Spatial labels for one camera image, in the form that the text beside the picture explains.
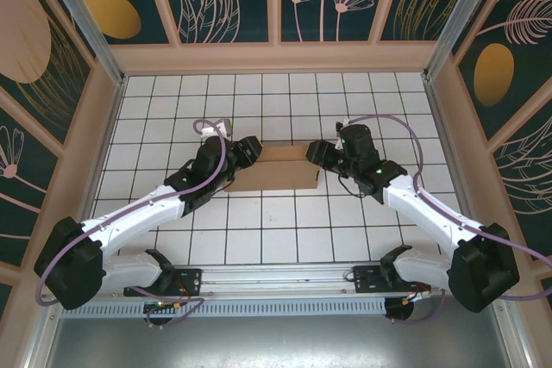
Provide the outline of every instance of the floor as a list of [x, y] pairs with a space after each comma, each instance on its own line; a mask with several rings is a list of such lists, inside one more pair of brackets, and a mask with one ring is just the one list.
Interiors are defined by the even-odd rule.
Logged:
[[[423, 186], [458, 209], [420, 74], [279, 73], [130, 78], [93, 216], [145, 196], [193, 159], [195, 119], [228, 117], [234, 139], [254, 134], [277, 146], [333, 140], [337, 121], [367, 114], [394, 114], [413, 127], [427, 160]], [[367, 125], [380, 156], [414, 174], [417, 154], [406, 130], [388, 120]], [[336, 175], [321, 173], [315, 190], [221, 192], [120, 254], [155, 247], [175, 265], [328, 263], [378, 260], [403, 243], [440, 252], [407, 218], [371, 197], [348, 195]]]

